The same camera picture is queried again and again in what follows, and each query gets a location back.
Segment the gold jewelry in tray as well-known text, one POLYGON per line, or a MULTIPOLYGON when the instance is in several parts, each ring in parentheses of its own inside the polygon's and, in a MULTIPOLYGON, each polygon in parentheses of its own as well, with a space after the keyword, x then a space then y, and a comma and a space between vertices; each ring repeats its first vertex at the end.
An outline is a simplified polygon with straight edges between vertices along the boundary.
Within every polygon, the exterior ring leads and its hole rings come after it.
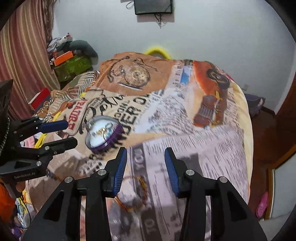
POLYGON ((92 132, 92 136, 102 136, 104 139, 108 138, 110 136, 110 133, 113 131, 113 124, 107 123, 105 127, 98 128, 94 132, 92 132))

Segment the purple round jewelry tray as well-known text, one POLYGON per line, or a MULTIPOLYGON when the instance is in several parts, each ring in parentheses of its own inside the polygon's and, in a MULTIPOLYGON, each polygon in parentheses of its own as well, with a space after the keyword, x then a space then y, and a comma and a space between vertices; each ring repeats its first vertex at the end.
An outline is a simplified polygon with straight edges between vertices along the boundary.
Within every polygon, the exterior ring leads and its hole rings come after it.
POLYGON ((86 123, 86 147, 94 154, 115 148, 115 143, 124 130, 118 120, 108 116, 95 116, 86 123))

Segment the red white box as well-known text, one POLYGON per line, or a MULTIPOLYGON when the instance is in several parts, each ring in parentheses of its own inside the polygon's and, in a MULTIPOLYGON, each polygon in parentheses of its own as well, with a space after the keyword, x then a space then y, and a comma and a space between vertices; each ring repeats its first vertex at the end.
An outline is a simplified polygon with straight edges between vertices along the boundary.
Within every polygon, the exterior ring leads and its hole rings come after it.
POLYGON ((50 98, 50 91, 48 88, 42 88, 29 102, 28 105, 32 110, 37 110, 38 107, 50 98))

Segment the pink slipper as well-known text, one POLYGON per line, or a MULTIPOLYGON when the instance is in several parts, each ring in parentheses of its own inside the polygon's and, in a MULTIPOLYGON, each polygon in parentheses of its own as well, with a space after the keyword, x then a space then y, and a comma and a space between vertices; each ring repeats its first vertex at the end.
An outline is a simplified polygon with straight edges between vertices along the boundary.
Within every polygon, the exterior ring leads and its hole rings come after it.
POLYGON ((267 209, 268 206, 268 192, 265 192, 261 198, 260 198, 260 202, 256 208, 256 212, 255 215, 257 218, 262 218, 262 216, 264 215, 265 210, 267 209))

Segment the green storage box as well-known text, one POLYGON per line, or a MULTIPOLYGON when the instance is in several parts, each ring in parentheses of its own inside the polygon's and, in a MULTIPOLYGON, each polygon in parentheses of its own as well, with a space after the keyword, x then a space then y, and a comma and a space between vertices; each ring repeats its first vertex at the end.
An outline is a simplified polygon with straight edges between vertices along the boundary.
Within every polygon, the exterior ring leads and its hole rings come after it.
POLYGON ((62 64, 54 67, 56 77, 59 82, 70 81, 77 75, 86 72, 92 67, 92 61, 89 57, 81 55, 74 56, 62 64))

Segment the orange box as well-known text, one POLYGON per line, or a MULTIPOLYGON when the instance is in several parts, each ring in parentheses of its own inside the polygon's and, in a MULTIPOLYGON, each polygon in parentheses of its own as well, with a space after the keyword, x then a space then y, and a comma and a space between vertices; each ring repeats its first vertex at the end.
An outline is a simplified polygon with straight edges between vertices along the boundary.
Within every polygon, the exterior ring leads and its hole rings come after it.
POLYGON ((64 54, 62 54, 62 55, 60 55, 58 57, 55 57, 53 63, 54 63, 55 66, 58 66, 58 65, 64 63, 65 61, 67 61, 67 60, 69 60, 69 59, 71 59, 73 57, 74 57, 73 52, 68 51, 68 52, 66 52, 66 53, 64 53, 64 54))

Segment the striped red curtain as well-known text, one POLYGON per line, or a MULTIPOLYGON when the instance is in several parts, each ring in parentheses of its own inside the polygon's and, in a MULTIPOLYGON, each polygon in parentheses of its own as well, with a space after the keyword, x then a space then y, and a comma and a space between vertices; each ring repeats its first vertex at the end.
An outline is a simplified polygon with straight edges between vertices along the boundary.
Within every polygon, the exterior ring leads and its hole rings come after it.
POLYGON ((60 84, 50 67, 47 47, 52 40, 55 1, 24 1, 1 29, 1 80, 13 80, 8 115, 32 116, 28 102, 46 87, 60 84))

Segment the grey cloth pile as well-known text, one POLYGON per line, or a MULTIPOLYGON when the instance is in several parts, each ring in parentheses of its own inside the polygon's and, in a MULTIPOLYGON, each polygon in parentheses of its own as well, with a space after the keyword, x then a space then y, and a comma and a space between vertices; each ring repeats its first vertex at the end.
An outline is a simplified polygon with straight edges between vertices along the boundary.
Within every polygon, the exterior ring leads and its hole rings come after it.
POLYGON ((61 38, 53 39, 48 47, 47 53, 53 55, 54 52, 63 52, 68 51, 80 51, 90 58, 97 58, 97 52, 91 47, 91 45, 84 40, 73 40, 70 34, 65 35, 61 38))

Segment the newspaper print bed blanket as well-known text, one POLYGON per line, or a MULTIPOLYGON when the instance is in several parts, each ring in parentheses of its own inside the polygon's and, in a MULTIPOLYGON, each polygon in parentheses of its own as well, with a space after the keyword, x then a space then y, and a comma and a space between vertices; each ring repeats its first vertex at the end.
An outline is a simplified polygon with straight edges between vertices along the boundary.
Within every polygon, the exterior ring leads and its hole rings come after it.
POLYGON ((232 78, 210 62, 116 54, 99 71, 52 91, 37 114, 46 122, 69 123, 40 144, 75 137, 78 145, 55 156, 45 177, 26 183, 35 210, 65 177, 90 176, 120 147, 128 152, 124 179, 117 197, 106 201, 113 240, 179 238, 186 202, 171 190, 168 147, 200 175, 225 176, 249 200, 253 133, 247 102, 232 78), (100 154, 85 144, 86 123, 95 116, 114 118, 124 130, 115 148, 100 154))

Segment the black wall monitor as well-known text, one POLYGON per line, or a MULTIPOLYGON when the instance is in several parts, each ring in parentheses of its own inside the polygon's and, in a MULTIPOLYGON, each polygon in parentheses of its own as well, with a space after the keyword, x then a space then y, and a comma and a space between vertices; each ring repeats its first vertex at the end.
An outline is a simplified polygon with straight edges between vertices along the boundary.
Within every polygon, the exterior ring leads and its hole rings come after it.
POLYGON ((173 11, 172 0, 134 0, 136 15, 145 14, 171 14, 173 11))

